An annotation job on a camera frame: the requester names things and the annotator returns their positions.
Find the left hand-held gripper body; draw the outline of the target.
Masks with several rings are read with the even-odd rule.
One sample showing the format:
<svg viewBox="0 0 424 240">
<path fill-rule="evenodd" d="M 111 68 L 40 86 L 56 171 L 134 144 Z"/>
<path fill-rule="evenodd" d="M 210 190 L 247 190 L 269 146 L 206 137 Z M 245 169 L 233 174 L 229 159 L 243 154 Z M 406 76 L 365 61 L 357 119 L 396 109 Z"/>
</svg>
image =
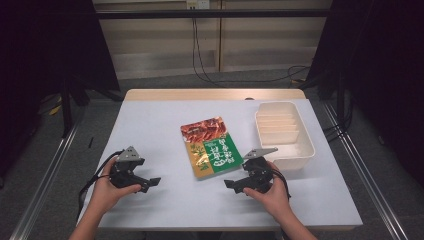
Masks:
<svg viewBox="0 0 424 240">
<path fill-rule="evenodd" d="M 149 186 L 149 181 L 136 176 L 134 169 L 142 166 L 145 159 L 142 158 L 133 146 L 129 146 L 120 153 L 110 169 L 111 183 L 117 188 L 125 188 L 131 185 Z"/>
</svg>

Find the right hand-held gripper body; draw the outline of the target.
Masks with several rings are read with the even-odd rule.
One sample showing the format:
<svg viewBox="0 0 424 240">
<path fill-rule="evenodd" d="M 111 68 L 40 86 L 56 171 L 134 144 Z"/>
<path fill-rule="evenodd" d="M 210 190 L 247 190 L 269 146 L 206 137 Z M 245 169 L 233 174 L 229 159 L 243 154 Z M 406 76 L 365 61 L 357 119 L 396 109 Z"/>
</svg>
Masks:
<svg viewBox="0 0 424 240">
<path fill-rule="evenodd" d="M 276 151 L 276 147 L 249 151 L 244 156 L 246 162 L 242 164 L 243 169 L 248 172 L 248 176 L 235 181 L 234 189 L 244 187 L 254 189 L 260 193 L 266 193 L 270 189 L 273 173 L 264 156 Z"/>
</svg>

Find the person's right hand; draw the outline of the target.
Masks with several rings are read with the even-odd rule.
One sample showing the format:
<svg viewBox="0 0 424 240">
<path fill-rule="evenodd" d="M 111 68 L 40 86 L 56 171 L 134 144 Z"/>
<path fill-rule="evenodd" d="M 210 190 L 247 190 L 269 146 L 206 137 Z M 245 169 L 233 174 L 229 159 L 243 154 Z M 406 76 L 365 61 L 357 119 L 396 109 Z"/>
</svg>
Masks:
<svg viewBox="0 0 424 240">
<path fill-rule="evenodd" d="M 279 214 L 292 211 L 284 181 L 278 174 L 273 174 L 271 187 L 266 193 L 251 188 L 244 188 L 244 193 L 260 202 L 275 221 Z"/>
</svg>

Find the person's left hand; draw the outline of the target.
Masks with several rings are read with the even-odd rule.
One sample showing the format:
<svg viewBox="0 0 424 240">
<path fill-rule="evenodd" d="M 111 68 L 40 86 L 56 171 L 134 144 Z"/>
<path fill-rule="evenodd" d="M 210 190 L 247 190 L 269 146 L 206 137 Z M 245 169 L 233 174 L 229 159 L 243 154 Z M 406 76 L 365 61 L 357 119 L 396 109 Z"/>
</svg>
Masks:
<svg viewBox="0 0 424 240">
<path fill-rule="evenodd" d="M 117 188 L 111 183 L 109 174 L 115 161 L 116 158 L 112 158 L 105 165 L 101 177 L 95 183 L 86 212 L 103 215 L 115 206 L 122 197 L 136 193 L 141 189 L 139 184 Z"/>
</svg>

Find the green and red snack packet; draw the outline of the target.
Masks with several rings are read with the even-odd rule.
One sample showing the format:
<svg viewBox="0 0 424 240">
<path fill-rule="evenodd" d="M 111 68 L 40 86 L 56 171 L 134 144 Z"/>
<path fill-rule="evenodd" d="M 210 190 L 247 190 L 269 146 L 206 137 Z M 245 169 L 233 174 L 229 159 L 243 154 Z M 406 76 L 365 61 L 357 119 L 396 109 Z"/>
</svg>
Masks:
<svg viewBox="0 0 424 240">
<path fill-rule="evenodd" d="M 183 125 L 180 131 L 197 178 L 208 177 L 243 163 L 221 117 Z"/>
</svg>

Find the white plastic container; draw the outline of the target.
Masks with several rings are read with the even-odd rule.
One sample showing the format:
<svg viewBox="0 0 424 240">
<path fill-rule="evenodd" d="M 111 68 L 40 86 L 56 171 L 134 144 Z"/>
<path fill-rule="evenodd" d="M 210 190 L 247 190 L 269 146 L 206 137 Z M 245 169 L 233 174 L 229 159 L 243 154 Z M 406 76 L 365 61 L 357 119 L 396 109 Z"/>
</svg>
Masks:
<svg viewBox="0 0 424 240">
<path fill-rule="evenodd" d="M 309 133 L 293 102 L 261 103 L 255 120 L 261 147 L 276 148 L 265 158 L 280 170 L 299 170 L 315 155 Z"/>
</svg>

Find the pale grey table mat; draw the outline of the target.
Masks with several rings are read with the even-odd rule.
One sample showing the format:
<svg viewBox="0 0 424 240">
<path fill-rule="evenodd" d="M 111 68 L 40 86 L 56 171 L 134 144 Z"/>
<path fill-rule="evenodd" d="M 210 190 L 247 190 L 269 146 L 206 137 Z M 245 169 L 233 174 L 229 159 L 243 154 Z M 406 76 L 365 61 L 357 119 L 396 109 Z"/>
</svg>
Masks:
<svg viewBox="0 0 424 240">
<path fill-rule="evenodd" d="M 315 154 L 285 177 L 290 204 L 301 222 L 314 229 L 346 229 L 361 225 L 340 169 L 310 102 L 295 101 Z M 122 104 L 103 154 L 128 146 L 144 157 L 136 174 L 159 178 L 147 193 L 121 199 L 100 223 L 103 229 L 135 231 L 276 231 L 278 224 L 254 199 L 227 188 L 225 180 L 245 177 L 240 169 L 209 178 L 195 177 L 184 146 L 181 126 L 211 117 L 223 118 L 241 154 L 260 145 L 255 113 L 257 100 L 135 101 Z"/>
</svg>

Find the black metal stand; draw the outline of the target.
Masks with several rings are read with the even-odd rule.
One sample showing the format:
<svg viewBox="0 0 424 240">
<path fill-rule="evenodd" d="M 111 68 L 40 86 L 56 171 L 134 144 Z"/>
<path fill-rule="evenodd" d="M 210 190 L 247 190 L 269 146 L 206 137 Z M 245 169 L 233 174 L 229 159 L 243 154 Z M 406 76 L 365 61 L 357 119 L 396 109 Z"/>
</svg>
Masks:
<svg viewBox="0 0 424 240">
<path fill-rule="evenodd" d="M 71 100 L 74 100 L 78 106 L 87 106 L 90 98 L 85 91 L 85 84 L 82 79 L 74 75 L 63 78 L 60 95 L 64 123 L 63 138 L 65 138 L 74 125 Z"/>
<path fill-rule="evenodd" d="M 338 85 L 337 85 L 337 122 L 338 125 L 343 128 L 344 127 L 344 121 L 345 121 L 345 87 L 344 87 L 344 71 L 339 71 L 338 76 Z"/>
</svg>

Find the yellow floor object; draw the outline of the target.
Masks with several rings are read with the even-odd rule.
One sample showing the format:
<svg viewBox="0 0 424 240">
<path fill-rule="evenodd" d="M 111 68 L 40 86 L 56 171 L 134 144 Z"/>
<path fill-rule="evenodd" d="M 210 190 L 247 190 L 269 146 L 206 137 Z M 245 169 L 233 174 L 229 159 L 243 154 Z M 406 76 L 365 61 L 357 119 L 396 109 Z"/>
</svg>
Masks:
<svg viewBox="0 0 424 240">
<path fill-rule="evenodd" d="M 48 114 L 50 116 L 57 114 L 61 108 L 61 105 L 62 105 L 62 98 L 59 97 L 56 103 L 54 104 L 54 106 L 48 111 Z"/>
</svg>

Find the black curtain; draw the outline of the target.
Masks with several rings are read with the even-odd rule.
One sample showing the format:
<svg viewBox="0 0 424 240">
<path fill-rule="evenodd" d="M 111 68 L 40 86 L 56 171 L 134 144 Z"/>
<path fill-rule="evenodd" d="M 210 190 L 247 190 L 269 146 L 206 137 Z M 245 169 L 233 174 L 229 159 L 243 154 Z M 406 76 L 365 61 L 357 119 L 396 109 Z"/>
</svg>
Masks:
<svg viewBox="0 0 424 240">
<path fill-rule="evenodd" d="M 0 178 L 38 122 L 41 101 L 68 90 L 120 89 L 93 0 L 0 0 Z"/>
<path fill-rule="evenodd" d="M 308 74 L 342 81 L 424 188 L 424 0 L 332 0 Z"/>
</svg>

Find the black horizontal bar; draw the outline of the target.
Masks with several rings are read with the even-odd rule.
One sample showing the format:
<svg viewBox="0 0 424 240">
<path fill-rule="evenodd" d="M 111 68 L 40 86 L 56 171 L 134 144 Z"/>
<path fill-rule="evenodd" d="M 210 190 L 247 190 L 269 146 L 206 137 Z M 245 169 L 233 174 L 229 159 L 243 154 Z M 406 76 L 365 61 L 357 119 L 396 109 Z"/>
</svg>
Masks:
<svg viewBox="0 0 424 240">
<path fill-rule="evenodd" d="M 99 19 L 171 19 L 171 18 L 268 18 L 327 17 L 325 9 L 261 9 L 261 10 L 160 10 L 160 11 L 97 11 Z"/>
</svg>

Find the metal floor rail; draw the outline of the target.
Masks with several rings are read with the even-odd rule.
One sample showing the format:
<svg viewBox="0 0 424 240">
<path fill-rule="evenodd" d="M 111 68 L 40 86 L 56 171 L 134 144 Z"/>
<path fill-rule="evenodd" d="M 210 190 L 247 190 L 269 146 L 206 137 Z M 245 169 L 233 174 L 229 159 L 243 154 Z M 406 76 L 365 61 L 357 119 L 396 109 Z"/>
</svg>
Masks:
<svg viewBox="0 0 424 240">
<path fill-rule="evenodd" d="M 409 240 L 399 218 L 382 194 L 350 135 L 338 125 L 336 110 L 329 103 L 324 103 L 323 107 L 391 238 L 393 240 Z"/>
<path fill-rule="evenodd" d="M 78 114 L 75 122 L 71 125 L 69 132 L 61 139 L 36 192 L 34 193 L 29 205 L 26 207 L 9 240 L 28 239 L 83 118 L 84 113 Z"/>
</svg>

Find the white wall socket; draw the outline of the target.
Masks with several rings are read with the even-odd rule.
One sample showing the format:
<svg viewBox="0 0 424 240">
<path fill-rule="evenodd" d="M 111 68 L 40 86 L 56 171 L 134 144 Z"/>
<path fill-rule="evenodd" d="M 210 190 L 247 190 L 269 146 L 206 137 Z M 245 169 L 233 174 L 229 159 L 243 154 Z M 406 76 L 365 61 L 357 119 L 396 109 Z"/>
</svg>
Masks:
<svg viewBox="0 0 424 240">
<path fill-rule="evenodd" d="M 189 10 L 208 10 L 210 8 L 210 0 L 186 0 L 186 7 Z"/>
</svg>

